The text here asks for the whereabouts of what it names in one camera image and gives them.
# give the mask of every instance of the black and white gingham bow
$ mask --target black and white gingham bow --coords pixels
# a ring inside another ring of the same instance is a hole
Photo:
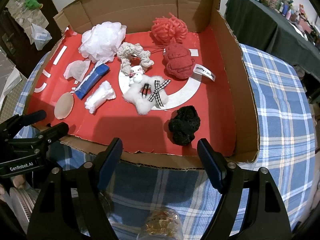
[[[152,102],[154,98],[156,98],[156,102],[159,106],[164,106],[161,102],[159,91],[161,89],[164,89],[169,83],[170,79],[166,79],[161,85],[159,80],[155,80],[155,91],[152,93],[152,95],[148,98],[148,101]]]

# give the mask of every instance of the blue plaid fabric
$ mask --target blue plaid fabric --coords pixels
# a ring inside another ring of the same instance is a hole
[[[302,85],[287,63],[241,45],[259,115],[260,153],[255,163],[241,164],[257,170],[267,167],[284,200],[292,227],[298,221],[309,196],[314,169],[315,135],[312,117]],[[15,109],[21,114],[32,81],[43,64],[30,76]],[[26,127],[18,137],[32,137]],[[48,152],[64,169],[77,168],[94,156],[58,142]],[[202,170],[173,171],[118,164],[107,192],[114,202],[109,218],[120,239],[134,240],[150,211],[175,209],[182,219],[185,239],[200,239],[220,200]],[[232,234],[239,231],[248,191],[244,190]]]

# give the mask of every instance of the dark wooden door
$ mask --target dark wooden door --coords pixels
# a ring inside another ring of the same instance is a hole
[[[27,78],[43,55],[50,51],[61,38],[61,31],[53,19],[58,12],[52,0],[38,0],[38,2],[43,4],[41,12],[49,22],[46,30],[52,36],[52,39],[40,51],[36,49],[34,43],[30,45],[23,28],[16,23],[6,8],[3,8],[0,14],[0,46],[17,69]]]

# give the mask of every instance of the black scrunchie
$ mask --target black scrunchie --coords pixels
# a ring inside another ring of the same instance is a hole
[[[173,141],[177,145],[188,145],[199,129],[200,118],[193,106],[183,106],[177,110],[177,116],[170,119],[169,130],[173,133]]]

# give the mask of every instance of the table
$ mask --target table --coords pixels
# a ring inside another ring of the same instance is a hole
[[[303,212],[313,180],[315,135],[307,98],[294,69],[260,50],[241,45],[244,62],[257,105],[260,153],[255,163],[242,168],[270,170],[293,227]],[[34,77],[44,58],[28,79],[15,109],[21,114]],[[17,137],[36,134],[32,127]],[[55,142],[47,155],[63,169],[78,168],[93,155]],[[154,169],[121,162],[108,185],[114,203],[109,218],[120,239],[135,240],[149,212],[167,206],[175,209],[183,223],[184,239],[200,239],[220,200],[203,170]],[[244,190],[232,233],[239,231],[248,190]]]
[[[274,9],[255,0],[228,0],[226,20],[240,43],[298,65],[320,81],[320,53]]]

